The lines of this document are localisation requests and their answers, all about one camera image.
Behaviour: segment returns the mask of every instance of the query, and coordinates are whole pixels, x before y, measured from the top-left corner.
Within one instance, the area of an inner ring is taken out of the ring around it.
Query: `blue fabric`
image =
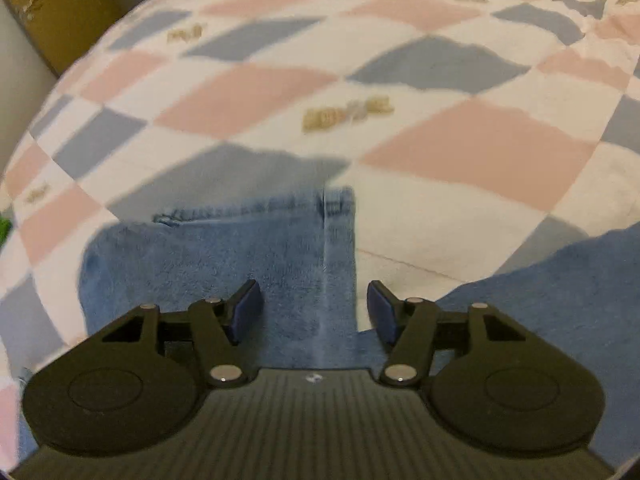
[[[324,205],[316,196],[288,206],[274,202],[273,208],[178,215],[202,224],[107,230],[94,240],[92,248],[100,252],[87,253],[82,272],[90,331],[132,304],[184,308],[213,293],[226,296],[251,276],[265,293],[266,327],[275,330],[268,333],[277,350],[261,347],[263,364],[363,366],[377,373],[385,353],[375,332],[360,334],[354,346],[349,337],[355,327],[353,310],[346,307],[354,295],[353,207],[349,194],[338,196],[325,198]],[[334,208],[337,215],[330,213]],[[283,226],[286,234],[278,232]],[[105,244],[107,234],[118,242]],[[103,255],[119,265],[107,265]],[[438,304],[464,311],[475,301],[491,303],[591,370],[607,396],[591,449],[619,466],[640,450],[639,277],[636,224],[564,248],[526,269],[460,286]],[[319,329],[320,319],[329,332],[337,330],[335,336]]]
[[[82,261],[78,291],[87,332],[142,303],[171,312],[201,298],[226,298],[253,278],[264,313],[238,346],[246,359],[265,367],[352,365],[353,217],[353,193],[337,189],[110,226]],[[23,418],[20,442],[23,460],[33,450]]]
[[[437,301],[466,312],[485,302],[596,375],[606,393],[591,449],[618,467],[640,451],[640,223],[565,247],[545,261],[462,285]],[[361,334],[363,362],[385,355]]]

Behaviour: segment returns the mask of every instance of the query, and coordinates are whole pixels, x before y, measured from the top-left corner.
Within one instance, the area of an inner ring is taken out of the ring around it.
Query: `round black disc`
[[[602,389],[552,350],[497,344],[471,352],[436,375],[430,404],[454,430],[498,452],[560,452],[584,443],[602,416]]]
[[[53,362],[29,382],[22,404],[40,444],[105,455],[162,440],[186,421],[196,398],[187,370],[122,343]]]

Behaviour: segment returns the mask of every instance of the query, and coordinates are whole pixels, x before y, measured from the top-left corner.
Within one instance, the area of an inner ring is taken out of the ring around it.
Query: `bedspread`
[[[0,466],[11,376],[86,336],[101,227],[351,186],[366,330],[369,280],[435,300],[640,220],[639,55],[640,0],[147,0],[0,185]]]

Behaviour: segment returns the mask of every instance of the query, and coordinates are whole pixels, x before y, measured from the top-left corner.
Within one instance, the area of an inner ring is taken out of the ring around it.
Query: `metal pin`
[[[235,381],[242,376],[242,370],[235,365],[218,365],[209,372],[211,377],[222,383],[227,381]]]
[[[402,383],[404,381],[410,381],[413,379],[418,372],[416,369],[409,365],[391,365],[385,368],[385,375],[398,383]]]
[[[324,379],[324,377],[320,374],[309,374],[305,377],[305,381],[311,384],[318,384],[322,379]]]

